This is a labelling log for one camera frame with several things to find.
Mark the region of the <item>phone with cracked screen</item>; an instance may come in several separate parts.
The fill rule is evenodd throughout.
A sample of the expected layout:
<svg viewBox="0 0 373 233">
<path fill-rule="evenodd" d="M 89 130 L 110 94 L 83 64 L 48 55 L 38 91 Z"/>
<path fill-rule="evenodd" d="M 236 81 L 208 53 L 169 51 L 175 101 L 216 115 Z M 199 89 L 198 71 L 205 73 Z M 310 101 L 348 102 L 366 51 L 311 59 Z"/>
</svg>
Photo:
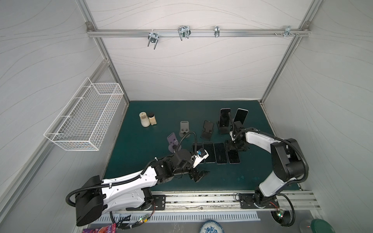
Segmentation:
<svg viewBox="0 0 373 233">
<path fill-rule="evenodd" d="M 241 162 L 238 150 L 228 150 L 227 156 L 230 164 L 239 164 Z"/>
</svg>

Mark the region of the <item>phone with purple frame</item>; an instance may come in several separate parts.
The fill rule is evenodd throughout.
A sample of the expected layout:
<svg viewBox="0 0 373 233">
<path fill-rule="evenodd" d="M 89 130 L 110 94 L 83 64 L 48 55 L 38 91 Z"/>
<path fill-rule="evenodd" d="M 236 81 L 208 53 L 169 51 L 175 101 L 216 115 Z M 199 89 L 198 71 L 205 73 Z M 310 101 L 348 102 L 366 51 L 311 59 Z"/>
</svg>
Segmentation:
<svg viewBox="0 0 373 233">
<path fill-rule="evenodd" d="M 230 108 L 222 108 L 220 110 L 220 120 L 219 120 L 219 127 L 228 127 L 230 124 L 230 116 L 231 113 Z"/>
</svg>

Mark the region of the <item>phone with white frame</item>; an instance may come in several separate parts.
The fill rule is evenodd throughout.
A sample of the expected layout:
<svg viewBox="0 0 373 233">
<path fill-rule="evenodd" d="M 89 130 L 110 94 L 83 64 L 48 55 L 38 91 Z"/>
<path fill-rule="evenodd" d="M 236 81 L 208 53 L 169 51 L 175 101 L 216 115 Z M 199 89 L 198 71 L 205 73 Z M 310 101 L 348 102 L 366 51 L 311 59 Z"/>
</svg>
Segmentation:
<svg viewBox="0 0 373 233">
<path fill-rule="evenodd" d="M 233 121 L 240 122 L 243 125 L 245 123 L 248 112 L 249 111 L 247 109 L 238 108 Z"/>
</svg>

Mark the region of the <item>phone with dark frame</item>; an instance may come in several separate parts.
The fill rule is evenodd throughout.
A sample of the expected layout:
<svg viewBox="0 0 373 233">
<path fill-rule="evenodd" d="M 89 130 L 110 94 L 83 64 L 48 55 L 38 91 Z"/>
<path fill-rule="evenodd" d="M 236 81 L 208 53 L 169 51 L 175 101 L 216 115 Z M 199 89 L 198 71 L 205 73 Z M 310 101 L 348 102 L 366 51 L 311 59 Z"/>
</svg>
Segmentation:
<svg viewBox="0 0 373 233">
<path fill-rule="evenodd" d="M 203 143 L 204 150 L 207 151 L 208 157 L 205 159 L 206 163 L 215 163 L 216 162 L 216 155 L 215 155 L 215 147 L 213 142 L 204 142 Z"/>
</svg>

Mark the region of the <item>phone with light green frame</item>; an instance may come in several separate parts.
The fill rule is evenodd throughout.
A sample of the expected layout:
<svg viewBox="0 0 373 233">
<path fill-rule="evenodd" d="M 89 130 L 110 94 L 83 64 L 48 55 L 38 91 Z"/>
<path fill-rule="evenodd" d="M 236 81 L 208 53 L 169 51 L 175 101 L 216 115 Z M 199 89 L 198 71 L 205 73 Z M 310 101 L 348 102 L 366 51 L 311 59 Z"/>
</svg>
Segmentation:
<svg viewBox="0 0 373 233">
<path fill-rule="evenodd" d="M 194 155 L 200 149 L 203 149 L 203 144 L 202 143 L 193 143 L 192 144 L 192 152 L 193 152 L 192 160 L 194 160 Z"/>
</svg>

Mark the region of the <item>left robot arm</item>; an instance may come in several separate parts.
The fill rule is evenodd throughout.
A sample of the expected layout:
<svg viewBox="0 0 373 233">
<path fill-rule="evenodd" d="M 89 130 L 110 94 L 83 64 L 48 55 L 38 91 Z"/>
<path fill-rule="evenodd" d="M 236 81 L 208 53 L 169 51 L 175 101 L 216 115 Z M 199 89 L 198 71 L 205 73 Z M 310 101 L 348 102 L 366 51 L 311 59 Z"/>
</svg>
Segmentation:
<svg viewBox="0 0 373 233">
<path fill-rule="evenodd" d="M 156 202 L 151 187 L 184 174 L 195 182 L 200 181 L 207 172 L 198 171 L 197 166 L 208 156 L 204 149 L 195 153 L 181 149 L 154 159 L 143 170 L 126 176 L 104 180 L 93 176 L 81 188 L 69 193 L 66 202 L 75 208 L 77 226 L 88 225 L 107 212 L 147 210 Z"/>
</svg>

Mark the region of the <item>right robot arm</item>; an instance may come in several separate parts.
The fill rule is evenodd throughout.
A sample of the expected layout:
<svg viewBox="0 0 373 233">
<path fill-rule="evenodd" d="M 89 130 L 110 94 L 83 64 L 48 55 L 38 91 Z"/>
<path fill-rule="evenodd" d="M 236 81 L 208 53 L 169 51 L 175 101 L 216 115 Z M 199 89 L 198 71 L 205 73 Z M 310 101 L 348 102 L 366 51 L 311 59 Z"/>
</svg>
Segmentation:
<svg viewBox="0 0 373 233">
<path fill-rule="evenodd" d="M 229 132 L 231 149 L 240 150 L 246 144 L 252 144 L 271 154 L 272 169 L 270 175 L 259 184 L 253 195 L 258 208 L 264 208 L 287 185 L 302 183 L 309 176 L 309 165 L 297 140 L 282 139 L 254 128 L 244 128 L 241 122 L 231 122 Z"/>
</svg>

